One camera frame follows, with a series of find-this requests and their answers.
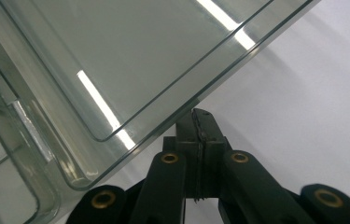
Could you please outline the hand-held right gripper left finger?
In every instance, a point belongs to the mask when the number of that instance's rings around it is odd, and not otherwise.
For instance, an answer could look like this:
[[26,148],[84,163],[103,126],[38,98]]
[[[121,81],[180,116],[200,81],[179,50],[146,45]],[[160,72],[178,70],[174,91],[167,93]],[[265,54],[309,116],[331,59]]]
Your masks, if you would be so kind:
[[188,196],[200,193],[202,140],[197,110],[180,119],[148,170],[129,224],[183,224]]

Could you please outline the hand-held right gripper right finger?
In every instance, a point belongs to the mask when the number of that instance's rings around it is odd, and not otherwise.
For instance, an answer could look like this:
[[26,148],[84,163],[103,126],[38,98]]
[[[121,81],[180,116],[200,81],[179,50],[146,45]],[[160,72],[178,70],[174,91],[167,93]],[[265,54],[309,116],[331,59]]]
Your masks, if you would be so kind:
[[198,111],[198,195],[219,198],[220,214],[232,224],[315,224],[250,153],[231,148],[213,115]]

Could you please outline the clear plastic compartment box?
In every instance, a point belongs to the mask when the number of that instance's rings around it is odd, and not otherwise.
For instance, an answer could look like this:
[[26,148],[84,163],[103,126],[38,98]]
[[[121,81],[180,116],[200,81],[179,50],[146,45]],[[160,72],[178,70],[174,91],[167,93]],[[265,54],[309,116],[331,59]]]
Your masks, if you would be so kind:
[[0,0],[0,224],[47,224],[318,0]]

